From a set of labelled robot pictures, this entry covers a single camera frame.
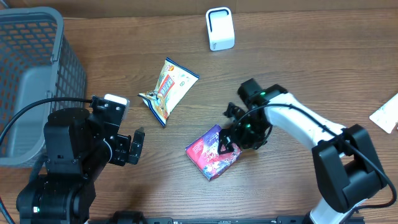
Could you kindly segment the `red purple pad package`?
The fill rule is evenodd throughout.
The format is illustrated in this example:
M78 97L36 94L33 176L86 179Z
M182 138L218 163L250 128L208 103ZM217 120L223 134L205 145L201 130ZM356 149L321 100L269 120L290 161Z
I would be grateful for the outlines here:
M242 153L242 150L233 143L232 152L219 154L220 131L221 126L216 124L185 148L187 156L208 180L213 180L220 176Z

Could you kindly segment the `yellow snack chip bag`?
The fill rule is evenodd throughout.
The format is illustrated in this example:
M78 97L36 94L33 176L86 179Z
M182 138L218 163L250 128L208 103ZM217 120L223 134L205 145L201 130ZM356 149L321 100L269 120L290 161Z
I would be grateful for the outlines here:
M140 93L138 97L142 98L164 127L171 112L199 78L197 74L167 57L154 90Z

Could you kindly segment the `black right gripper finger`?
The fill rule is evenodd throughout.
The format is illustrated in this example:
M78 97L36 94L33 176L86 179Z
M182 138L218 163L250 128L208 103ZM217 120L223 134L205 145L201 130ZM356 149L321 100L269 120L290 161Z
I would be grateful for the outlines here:
M234 103L229 102L226 111L223 113L227 118L241 118L245 115L245 111L236 106Z
M219 132L218 154L227 154L234 151L233 142L230 138L230 130L222 129Z

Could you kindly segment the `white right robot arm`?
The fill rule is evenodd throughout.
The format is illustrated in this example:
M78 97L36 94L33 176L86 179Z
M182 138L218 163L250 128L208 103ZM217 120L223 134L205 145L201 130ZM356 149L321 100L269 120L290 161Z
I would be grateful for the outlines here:
M257 150L273 127L309 149L322 199L301 217L302 223L351 223L360 210L387 208L397 201L397 190L362 126L329 121L278 84L263 89L252 78L237 94L247 110L229 103L224 115L232 123L220 132L218 153L232 153L235 146Z

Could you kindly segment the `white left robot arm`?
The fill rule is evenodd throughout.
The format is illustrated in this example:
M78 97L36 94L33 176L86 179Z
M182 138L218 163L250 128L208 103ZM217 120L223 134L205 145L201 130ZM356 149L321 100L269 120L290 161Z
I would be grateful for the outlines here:
M21 223L86 223L95 180L108 163L137 164L145 133L118 134L123 111L58 110L44 126L47 173L30 180L16 200Z

